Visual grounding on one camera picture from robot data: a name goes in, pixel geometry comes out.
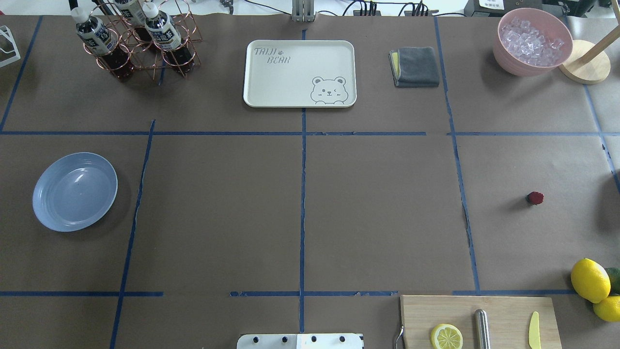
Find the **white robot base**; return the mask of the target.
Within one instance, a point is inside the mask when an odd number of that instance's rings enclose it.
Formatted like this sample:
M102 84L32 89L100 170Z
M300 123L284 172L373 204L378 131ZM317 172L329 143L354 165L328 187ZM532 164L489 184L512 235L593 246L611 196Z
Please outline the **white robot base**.
M363 335L357 333L246 334L237 349L363 349Z

